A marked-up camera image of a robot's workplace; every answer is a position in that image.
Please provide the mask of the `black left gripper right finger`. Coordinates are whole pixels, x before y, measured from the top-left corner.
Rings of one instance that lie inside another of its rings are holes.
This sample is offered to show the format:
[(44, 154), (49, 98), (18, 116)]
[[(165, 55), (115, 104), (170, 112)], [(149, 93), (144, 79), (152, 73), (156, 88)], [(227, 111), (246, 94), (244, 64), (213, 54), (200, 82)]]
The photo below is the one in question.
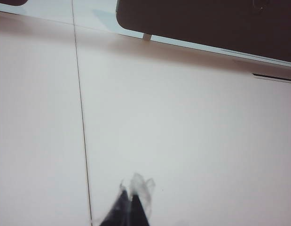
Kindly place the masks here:
[(141, 174), (134, 173), (129, 186), (132, 226), (149, 226), (155, 185), (152, 178), (145, 179)]

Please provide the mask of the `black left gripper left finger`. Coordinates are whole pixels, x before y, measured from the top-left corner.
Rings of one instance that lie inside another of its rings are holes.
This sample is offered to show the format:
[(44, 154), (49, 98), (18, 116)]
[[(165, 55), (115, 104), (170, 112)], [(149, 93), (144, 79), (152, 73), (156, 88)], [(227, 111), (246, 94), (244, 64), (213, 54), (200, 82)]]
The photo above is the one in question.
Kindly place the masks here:
[(129, 226), (130, 225), (130, 205), (127, 188), (121, 181), (119, 193), (111, 209), (101, 221), (100, 226)]

